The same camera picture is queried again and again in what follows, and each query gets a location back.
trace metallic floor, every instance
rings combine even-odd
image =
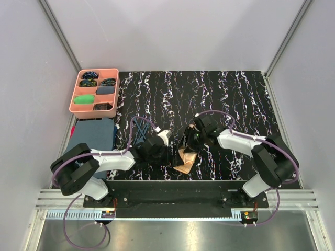
[[[260,212],[260,220],[270,216]],[[103,237],[96,225],[76,232],[88,221],[67,221],[66,230],[77,245],[93,246]],[[316,250],[304,212],[281,211],[267,225],[226,226],[219,222],[114,221],[108,225],[110,241],[97,250],[217,251]],[[78,250],[65,241],[61,220],[46,220],[38,251]]]

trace marble patterned table surface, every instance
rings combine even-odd
[[[235,130],[239,132],[265,136],[279,132],[263,76],[258,71],[120,72],[120,80],[114,118],[119,126],[118,149],[125,148],[129,121],[135,115],[150,119],[161,129],[171,129],[176,141],[195,114],[212,109],[233,115]],[[226,126],[231,122],[222,115],[213,117]],[[210,151],[204,146],[188,175],[171,166],[135,165],[126,172],[111,172],[108,179],[231,180],[249,179],[255,173],[252,158],[232,150]]]

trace green object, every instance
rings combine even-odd
[[[73,99],[75,104],[92,104],[94,103],[94,95],[82,95]]]

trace white wall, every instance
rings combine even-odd
[[[303,0],[48,0],[82,68],[266,70]]]
[[[304,185],[335,247],[335,1],[317,0],[270,76]]]
[[[75,70],[37,0],[0,1],[0,250],[20,250],[50,184]]]

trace pink tray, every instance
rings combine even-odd
[[[82,80],[81,77],[85,72],[96,72],[98,74],[98,79],[96,87],[80,87],[79,83]],[[100,87],[101,81],[106,78],[115,78],[115,92],[113,94],[108,95],[96,95],[96,91]],[[77,118],[79,119],[98,119],[98,118],[112,118],[116,115],[116,108],[117,108],[117,98],[119,94],[120,88],[120,78],[119,78],[119,70],[118,69],[89,69],[89,70],[82,70],[78,73],[78,78],[74,87],[73,95],[71,98],[71,103],[69,110],[72,112]],[[73,99],[80,95],[94,95],[94,103],[93,104],[84,104],[79,105],[73,102]],[[94,111],[93,107],[96,104],[101,103],[109,103],[112,105],[111,110],[103,110],[103,111]]]

